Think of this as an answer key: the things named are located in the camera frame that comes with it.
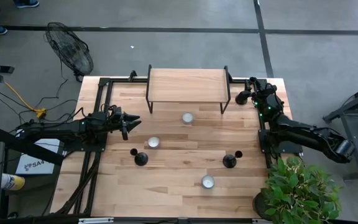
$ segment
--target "potted plant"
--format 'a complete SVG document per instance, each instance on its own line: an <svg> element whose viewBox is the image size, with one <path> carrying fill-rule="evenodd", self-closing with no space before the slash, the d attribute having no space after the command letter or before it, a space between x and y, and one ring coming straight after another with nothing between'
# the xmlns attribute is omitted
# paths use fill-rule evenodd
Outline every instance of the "potted plant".
<svg viewBox="0 0 358 224"><path fill-rule="evenodd" d="M269 169L267 188L253 202L254 210L274 224L328 222L342 210L340 186L317 166L305 167L295 157L281 158Z"/></svg>

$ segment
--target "person's foot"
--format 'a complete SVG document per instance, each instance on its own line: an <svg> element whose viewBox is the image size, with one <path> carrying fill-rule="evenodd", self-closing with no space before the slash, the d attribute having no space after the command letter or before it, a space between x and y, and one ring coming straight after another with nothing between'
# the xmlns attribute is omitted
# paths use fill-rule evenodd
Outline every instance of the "person's foot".
<svg viewBox="0 0 358 224"><path fill-rule="evenodd" d="M4 35L7 33L7 29L5 29L5 27L0 26L0 35Z"/></svg>
<svg viewBox="0 0 358 224"><path fill-rule="evenodd" d="M37 7L40 5L40 3L37 0L16 0L15 1L16 8L18 9L24 9L26 7Z"/></svg>

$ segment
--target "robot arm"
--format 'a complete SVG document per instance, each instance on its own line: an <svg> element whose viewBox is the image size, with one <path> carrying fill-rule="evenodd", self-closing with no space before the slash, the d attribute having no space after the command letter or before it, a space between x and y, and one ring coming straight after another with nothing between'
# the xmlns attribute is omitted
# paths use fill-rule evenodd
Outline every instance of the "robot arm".
<svg viewBox="0 0 358 224"><path fill-rule="evenodd" d="M59 139L64 143L80 141L92 144L98 140L98 134L120 130L122 138L128 140L127 133L141 123L141 121L137 121L140 117L123 113L121 108L115 105L111 106L109 110L111 114L95 112L70 123L30 121L17 127L22 130L18 138L32 142L46 138Z"/></svg>
<svg viewBox="0 0 358 224"><path fill-rule="evenodd" d="M270 130L266 133L268 145L274 147L278 146L280 142L290 141L321 151L335 162L350 162L354 152L353 143L331 128L317 128L291 120L283 114L284 102L276 95L277 87L275 85L266 83L263 86L256 78L250 78L250 81L255 83L258 90L253 93L245 90L246 96L252 98L260 119L269 124Z"/></svg>

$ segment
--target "concrete floor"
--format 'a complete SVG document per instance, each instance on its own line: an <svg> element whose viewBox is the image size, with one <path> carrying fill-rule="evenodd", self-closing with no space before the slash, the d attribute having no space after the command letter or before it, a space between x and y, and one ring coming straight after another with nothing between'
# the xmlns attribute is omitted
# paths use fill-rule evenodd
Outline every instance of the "concrete floor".
<svg viewBox="0 0 358 224"><path fill-rule="evenodd" d="M267 29L358 30L358 0L259 0ZM257 28L252 0L48 0L37 9L16 9L0 0L0 23L17 26L45 26L59 21L68 26L96 27L191 27ZM9 31L0 37L0 65L16 67L5 79L30 103L53 96L62 82L60 63L43 32ZM258 34L195 34L136 32L77 32L91 50L91 75L128 75L136 70L147 73L147 65L165 68L222 68L229 66L234 77L266 77ZM321 117L338 108L358 90L358 36L268 35L268 49L274 76L284 78L293 118L325 126ZM80 90L63 66L70 81L59 100L47 100L46 108L76 99ZM0 91L12 95L4 86ZM17 105L7 101L16 111ZM67 103L48 112L58 118L74 110ZM24 119L34 118L25 114ZM19 119L0 103L0 128L12 130ZM341 130L340 125L333 123ZM342 181L357 171L355 162L336 164L321 153L305 149L307 164L317 164L345 188L341 192L343 220L358 221L358 180ZM20 216L40 215L52 188L18 195L11 200Z"/></svg>

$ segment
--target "black fan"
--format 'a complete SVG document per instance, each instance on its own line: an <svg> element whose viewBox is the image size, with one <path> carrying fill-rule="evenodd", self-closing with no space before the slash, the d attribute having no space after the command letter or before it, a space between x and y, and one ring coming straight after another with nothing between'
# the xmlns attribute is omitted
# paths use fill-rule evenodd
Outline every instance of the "black fan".
<svg viewBox="0 0 358 224"><path fill-rule="evenodd" d="M80 40L70 29L60 22L48 23L48 43L67 67L74 71L75 79L89 75L93 70L93 61L88 45Z"/></svg>

